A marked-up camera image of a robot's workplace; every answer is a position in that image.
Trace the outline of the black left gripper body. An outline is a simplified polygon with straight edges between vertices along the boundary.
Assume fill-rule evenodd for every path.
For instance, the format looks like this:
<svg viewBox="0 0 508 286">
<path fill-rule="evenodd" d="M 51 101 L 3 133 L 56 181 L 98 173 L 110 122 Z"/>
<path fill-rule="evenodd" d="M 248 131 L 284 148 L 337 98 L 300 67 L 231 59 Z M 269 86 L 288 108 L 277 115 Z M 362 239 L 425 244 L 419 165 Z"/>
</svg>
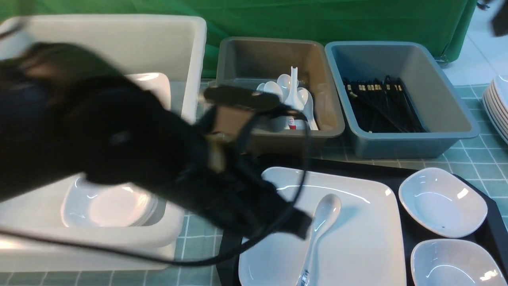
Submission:
<svg viewBox="0 0 508 286">
<path fill-rule="evenodd" d="M 216 173 L 197 165 L 187 168 L 175 180 L 175 203 L 218 228 L 245 238 L 256 238 L 278 219 L 271 230 L 306 239 L 312 217 L 297 209 L 263 179 L 254 155 L 231 157 L 226 170 Z"/>
</svg>

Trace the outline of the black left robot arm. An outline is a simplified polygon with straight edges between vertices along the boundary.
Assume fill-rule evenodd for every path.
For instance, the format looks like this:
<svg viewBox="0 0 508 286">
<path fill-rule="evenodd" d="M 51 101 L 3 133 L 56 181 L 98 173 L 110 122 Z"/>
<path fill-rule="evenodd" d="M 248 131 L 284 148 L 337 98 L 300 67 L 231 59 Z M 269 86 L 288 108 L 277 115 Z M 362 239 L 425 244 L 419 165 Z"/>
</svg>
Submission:
<svg viewBox="0 0 508 286">
<path fill-rule="evenodd" d="M 190 124 L 91 50 L 35 43 L 1 61 L 1 200 L 73 174 L 132 183 L 252 239 L 305 239 L 310 215 L 283 199 L 246 154 L 260 116 L 289 108 L 273 94 L 220 85 Z"/>
</svg>

